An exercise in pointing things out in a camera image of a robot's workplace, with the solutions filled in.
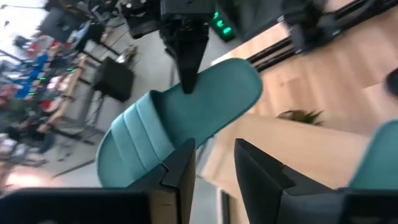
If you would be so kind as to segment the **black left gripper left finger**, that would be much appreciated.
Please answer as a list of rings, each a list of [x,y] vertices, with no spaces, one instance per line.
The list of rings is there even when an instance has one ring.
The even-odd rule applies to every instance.
[[[1,197],[1,223],[184,224],[195,185],[195,140],[126,188],[25,188]]]

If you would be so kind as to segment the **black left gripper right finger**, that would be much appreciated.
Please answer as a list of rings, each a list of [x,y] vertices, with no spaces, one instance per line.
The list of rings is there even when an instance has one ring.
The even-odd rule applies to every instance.
[[[244,139],[234,162],[250,223],[397,223],[395,190],[331,189]]]

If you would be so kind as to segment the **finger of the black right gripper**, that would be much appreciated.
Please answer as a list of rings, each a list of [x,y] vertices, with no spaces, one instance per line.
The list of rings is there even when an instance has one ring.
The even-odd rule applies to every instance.
[[[201,29],[180,29],[174,34],[173,48],[176,54],[178,75],[185,94],[194,91],[198,69],[208,43],[207,27]]]

